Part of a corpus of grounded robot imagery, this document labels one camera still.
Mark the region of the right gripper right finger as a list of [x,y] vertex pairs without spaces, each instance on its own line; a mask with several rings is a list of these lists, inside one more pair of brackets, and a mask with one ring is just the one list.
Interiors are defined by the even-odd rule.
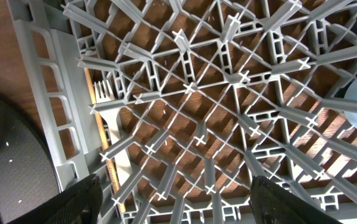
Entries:
[[262,175],[252,179],[250,207],[256,224],[341,224]]

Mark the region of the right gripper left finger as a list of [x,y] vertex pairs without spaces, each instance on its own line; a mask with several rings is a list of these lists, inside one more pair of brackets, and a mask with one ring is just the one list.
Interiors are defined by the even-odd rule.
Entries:
[[102,202],[100,178],[97,174],[91,174],[11,223],[96,224]]

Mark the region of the wooden chopstick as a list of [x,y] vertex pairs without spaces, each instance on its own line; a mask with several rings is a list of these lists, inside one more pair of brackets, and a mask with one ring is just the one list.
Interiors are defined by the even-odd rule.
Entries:
[[[88,91],[90,93],[91,102],[93,104],[95,104],[97,102],[97,96],[96,96],[97,92],[93,86],[90,71],[88,68],[84,68],[83,70],[84,70],[84,74],[85,74],[85,79],[87,81]],[[95,119],[97,122],[98,132],[99,132],[100,139],[102,142],[102,151],[103,151],[104,149],[109,147],[109,143],[107,140],[107,134],[105,132],[105,128],[103,125],[103,119],[99,113],[95,113]],[[115,165],[112,161],[107,161],[107,171],[108,171],[110,180],[112,182],[112,186],[111,186],[112,195],[114,195],[120,189],[120,184],[118,181],[117,172],[115,170]]]

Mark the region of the white plastic fork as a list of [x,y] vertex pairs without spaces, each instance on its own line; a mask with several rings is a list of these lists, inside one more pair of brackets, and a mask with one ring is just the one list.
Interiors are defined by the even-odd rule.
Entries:
[[[115,99],[111,84],[108,80],[94,82],[96,103],[104,103]],[[110,109],[100,112],[100,116],[105,120],[108,126],[111,143],[114,144],[121,139],[118,128],[119,109]],[[120,186],[122,186],[132,174],[130,158],[126,149],[120,151],[115,157],[115,170]]]

